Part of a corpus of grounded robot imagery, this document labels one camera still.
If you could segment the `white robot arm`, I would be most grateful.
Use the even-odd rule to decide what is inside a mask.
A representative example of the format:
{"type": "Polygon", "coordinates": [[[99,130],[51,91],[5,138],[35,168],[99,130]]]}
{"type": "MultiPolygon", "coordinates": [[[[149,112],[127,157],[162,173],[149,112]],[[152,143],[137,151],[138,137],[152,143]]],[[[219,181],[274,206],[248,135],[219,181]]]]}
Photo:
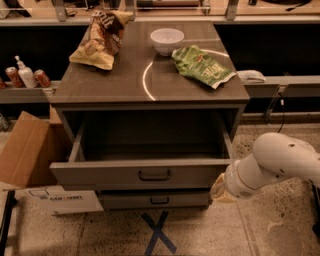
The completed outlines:
{"type": "Polygon", "coordinates": [[[307,142],[281,133],[265,133],[251,153],[233,161],[211,188],[217,202],[247,199],[265,186],[300,178],[320,187],[320,154],[307,142]]]}

